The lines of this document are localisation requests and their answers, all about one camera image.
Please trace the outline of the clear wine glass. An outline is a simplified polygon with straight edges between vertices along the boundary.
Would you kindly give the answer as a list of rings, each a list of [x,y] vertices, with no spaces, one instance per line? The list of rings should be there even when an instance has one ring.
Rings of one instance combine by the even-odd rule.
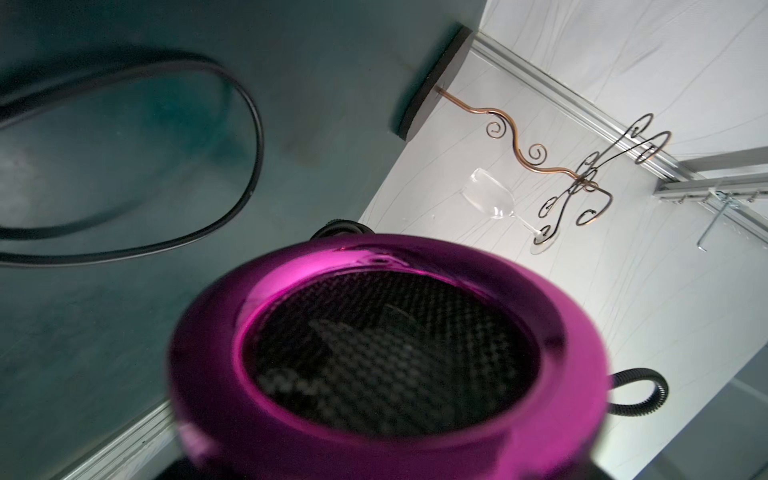
[[[519,215],[511,190],[487,170],[475,169],[461,189],[463,198],[476,210],[494,220],[517,220],[532,235],[530,251],[534,255],[549,249],[559,234],[553,227],[536,227]]]

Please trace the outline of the metal glass holder stand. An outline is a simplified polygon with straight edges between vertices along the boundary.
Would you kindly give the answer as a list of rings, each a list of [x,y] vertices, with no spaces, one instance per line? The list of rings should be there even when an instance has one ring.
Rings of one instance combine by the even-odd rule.
[[[577,216],[575,224],[579,227],[595,222],[612,206],[613,195],[596,181],[603,167],[628,154],[633,156],[633,162],[636,165],[642,165],[665,149],[671,140],[672,133],[662,131],[645,138],[644,133],[654,120],[654,115],[647,113],[635,120],[608,147],[587,155],[575,169],[547,166],[545,162],[548,151],[543,144],[534,143],[529,146],[527,152],[521,150],[520,130],[511,115],[500,108],[471,106],[448,91],[448,87],[469,54],[474,39],[473,30],[464,25],[458,27],[409,99],[397,125],[396,134],[405,142],[413,140],[437,104],[441,100],[446,100],[468,114],[488,117],[489,121],[485,127],[486,135],[494,140],[508,139],[511,142],[515,160],[525,170],[539,175],[560,175],[568,178],[570,180],[568,187],[547,199],[538,210],[537,217],[541,220],[548,219],[550,221],[548,224],[536,227],[526,220],[521,221],[532,235],[531,252],[538,254],[547,250],[558,238],[564,213],[572,197],[584,193],[604,198],[600,208],[587,208]]]

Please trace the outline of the green table mat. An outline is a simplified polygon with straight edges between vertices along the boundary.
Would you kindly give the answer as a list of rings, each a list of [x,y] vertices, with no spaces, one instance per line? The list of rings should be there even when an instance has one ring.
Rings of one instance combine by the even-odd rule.
[[[265,135],[252,199],[192,245],[1,272],[1,475],[50,479],[167,394],[170,333],[228,269],[358,218],[404,149],[396,128],[481,1],[5,1],[1,97],[162,51],[223,65]],[[1,133],[1,248],[89,254],[223,216],[255,157],[247,104],[207,72],[129,80]]]

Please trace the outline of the metal bolt bracket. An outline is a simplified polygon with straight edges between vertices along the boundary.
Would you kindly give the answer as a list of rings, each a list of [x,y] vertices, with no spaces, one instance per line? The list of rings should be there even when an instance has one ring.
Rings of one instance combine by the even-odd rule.
[[[757,191],[746,196],[717,188],[694,191],[677,191],[658,187],[653,195],[661,201],[683,204],[694,202],[712,214],[709,223],[695,245],[701,252],[707,252],[707,241],[720,224],[731,225],[739,235],[752,237],[767,246],[767,216],[755,211],[751,204],[761,195]]]

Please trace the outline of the aluminium top rail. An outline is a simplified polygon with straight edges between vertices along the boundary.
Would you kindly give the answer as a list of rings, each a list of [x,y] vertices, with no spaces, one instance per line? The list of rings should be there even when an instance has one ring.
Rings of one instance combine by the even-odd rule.
[[[754,201],[767,197],[767,174],[748,174],[698,180],[659,181],[653,195],[662,199],[707,199],[720,195]]]

